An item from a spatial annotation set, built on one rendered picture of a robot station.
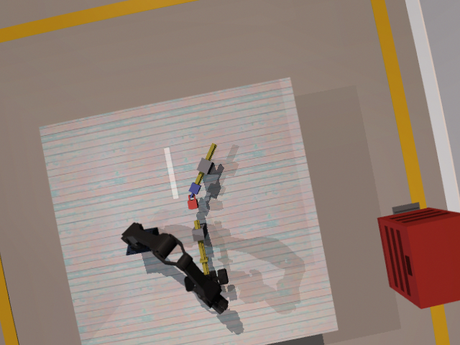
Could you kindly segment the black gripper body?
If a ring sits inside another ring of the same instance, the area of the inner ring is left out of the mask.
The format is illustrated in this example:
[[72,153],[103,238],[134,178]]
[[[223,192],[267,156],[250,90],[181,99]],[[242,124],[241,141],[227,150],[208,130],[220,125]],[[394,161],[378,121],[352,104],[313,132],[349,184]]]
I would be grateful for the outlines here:
[[[205,276],[210,280],[216,280],[216,281],[218,280],[219,285],[228,284],[229,279],[228,279],[226,269],[225,268],[219,269],[217,270],[217,273],[218,273],[218,276],[216,275],[215,272],[212,272],[211,274],[207,274]],[[192,292],[195,284],[189,279],[188,276],[184,278],[184,283],[185,283],[187,292]]]

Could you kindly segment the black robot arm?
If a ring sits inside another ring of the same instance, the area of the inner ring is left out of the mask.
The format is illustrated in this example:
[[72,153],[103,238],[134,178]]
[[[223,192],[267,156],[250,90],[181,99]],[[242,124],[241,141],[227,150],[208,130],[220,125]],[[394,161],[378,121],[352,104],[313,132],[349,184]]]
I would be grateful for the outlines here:
[[[174,265],[183,271],[195,284],[193,292],[209,308],[213,308],[218,314],[222,314],[228,307],[228,300],[223,298],[221,286],[216,280],[208,279],[194,263],[193,258],[185,252],[181,241],[172,234],[160,234],[158,236],[148,233],[141,224],[133,223],[122,234],[121,240],[131,245],[131,250],[145,249],[146,245],[165,265]],[[166,261],[169,253],[179,245],[183,254],[177,262]]]

